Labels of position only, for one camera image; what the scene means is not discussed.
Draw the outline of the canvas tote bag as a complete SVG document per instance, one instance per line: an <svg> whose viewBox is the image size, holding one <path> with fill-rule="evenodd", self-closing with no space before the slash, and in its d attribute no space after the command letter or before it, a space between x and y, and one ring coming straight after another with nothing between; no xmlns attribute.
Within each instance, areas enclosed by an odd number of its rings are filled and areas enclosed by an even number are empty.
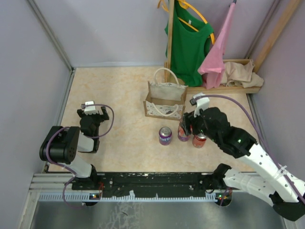
<svg viewBox="0 0 305 229"><path fill-rule="evenodd" d="M167 71L174 83L160 83L157 73ZM187 86L179 83L178 78L170 69L162 67L155 71L154 81L148 82L148 94L143 101L144 115L151 118L180 121L185 110Z"/></svg>

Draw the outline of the red soda can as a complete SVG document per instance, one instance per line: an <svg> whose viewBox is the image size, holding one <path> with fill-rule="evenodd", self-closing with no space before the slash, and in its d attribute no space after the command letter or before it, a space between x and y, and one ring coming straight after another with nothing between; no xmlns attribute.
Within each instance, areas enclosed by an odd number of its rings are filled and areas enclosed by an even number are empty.
<svg viewBox="0 0 305 229"><path fill-rule="evenodd" d="M207 137L204 134L200 133L200 134L193 136L192 144L196 148L202 148L204 146L206 140L207 140Z"/></svg>

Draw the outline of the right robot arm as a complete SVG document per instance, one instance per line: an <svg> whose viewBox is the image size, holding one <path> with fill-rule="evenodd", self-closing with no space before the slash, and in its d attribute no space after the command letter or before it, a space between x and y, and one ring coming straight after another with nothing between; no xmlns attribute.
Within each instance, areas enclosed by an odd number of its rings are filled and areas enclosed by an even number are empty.
<svg viewBox="0 0 305 229"><path fill-rule="evenodd" d="M297 221L305 214L305 183L278 167L270 154L244 129L230 125L225 113L217 107L184 113L182 128L186 135L203 134L226 154L247 164L258 176L249 176L229 165L220 164L213 172L213 184L219 188L232 187L247 192L268 203L277 214Z"/></svg>

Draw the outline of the purple fanta can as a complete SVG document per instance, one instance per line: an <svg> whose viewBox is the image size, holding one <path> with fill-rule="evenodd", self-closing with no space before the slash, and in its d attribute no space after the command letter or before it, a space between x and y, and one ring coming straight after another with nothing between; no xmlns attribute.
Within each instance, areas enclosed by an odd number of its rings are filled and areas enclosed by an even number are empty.
<svg viewBox="0 0 305 229"><path fill-rule="evenodd" d="M179 123L178 127L178 139L182 142L186 142L190 139L191 135L187 135L182 127L182 123Z"/></svg>
<svg viewBox="0 0 305 229"><path fill-rule="evenodd" d="M167 146L172 141L172 130L167 126L163 126L159 130L159 142L163 146Z"/></svg>

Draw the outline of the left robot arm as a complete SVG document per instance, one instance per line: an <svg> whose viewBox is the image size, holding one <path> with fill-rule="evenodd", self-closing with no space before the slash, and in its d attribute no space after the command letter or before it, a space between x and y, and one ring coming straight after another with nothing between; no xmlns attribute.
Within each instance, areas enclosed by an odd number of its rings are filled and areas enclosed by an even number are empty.
<svg viewBox="0 0 305 229"><path fill-rule="evenodd" d="M70 171L77 185L94 189L99 184L96 168L77 153L97 153L101 138L100 125L110 118L105 106L98 108L84 104L77 114L80 126L53 126L40 147L39 156L42 161Z"/></svg>

